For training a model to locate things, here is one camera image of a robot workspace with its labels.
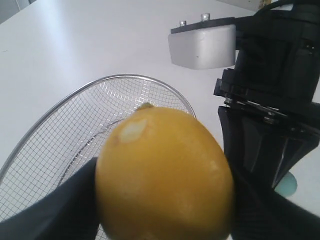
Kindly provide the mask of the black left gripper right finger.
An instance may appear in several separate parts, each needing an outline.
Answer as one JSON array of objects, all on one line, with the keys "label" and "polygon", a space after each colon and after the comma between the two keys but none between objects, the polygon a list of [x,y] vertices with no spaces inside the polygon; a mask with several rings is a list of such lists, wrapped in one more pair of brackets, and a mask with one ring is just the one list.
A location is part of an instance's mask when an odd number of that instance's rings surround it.
[{"label": "black left gripper right finger", "polygon": [[230,166],[235,184],[234,240],[318,240],[320,218],[290,202],[252,174]]}]

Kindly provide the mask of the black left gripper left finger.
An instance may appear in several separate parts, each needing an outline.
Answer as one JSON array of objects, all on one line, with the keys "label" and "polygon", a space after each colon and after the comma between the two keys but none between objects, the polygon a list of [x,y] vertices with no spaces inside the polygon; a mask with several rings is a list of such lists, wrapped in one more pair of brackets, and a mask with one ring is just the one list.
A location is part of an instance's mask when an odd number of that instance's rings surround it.
[{"label": "black left gripper left finger", "polygon": [[2,240],[94,240],[99,217],[95,193],[97,158],[42,200],[0,223]]}]

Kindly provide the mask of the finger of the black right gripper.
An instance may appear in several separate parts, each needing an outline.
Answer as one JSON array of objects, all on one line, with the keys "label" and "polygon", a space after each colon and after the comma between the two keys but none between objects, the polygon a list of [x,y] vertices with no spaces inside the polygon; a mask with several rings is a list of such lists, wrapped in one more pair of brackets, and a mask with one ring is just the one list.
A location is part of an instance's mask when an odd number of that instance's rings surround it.
[{"label": "finger of the black right gripper", "polygon": [[272,180],[275,189],[289,170],[320,143],[319,137],[288,137],[280,148],[280,159],[276,164],[276,171]]},{"label": "finger of the black right gripper", "polygon": [[218,108],[228,161],[260,180],[273,180],[287,138],[319,137],[286,116],[252,108]]}]

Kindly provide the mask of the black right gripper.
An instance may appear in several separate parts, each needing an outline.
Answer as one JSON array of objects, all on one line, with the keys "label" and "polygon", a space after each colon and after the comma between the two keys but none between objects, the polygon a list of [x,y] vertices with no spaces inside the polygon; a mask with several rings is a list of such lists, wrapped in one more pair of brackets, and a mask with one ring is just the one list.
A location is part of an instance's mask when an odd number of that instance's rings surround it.
[{"label": "black right gripper", "polygon": [[216,96],[250,101],[320,131],[313,97],[320,77],[320,3],[294,0],[291,10],[269,6],[236,24],[234,69],[215,85]]}]

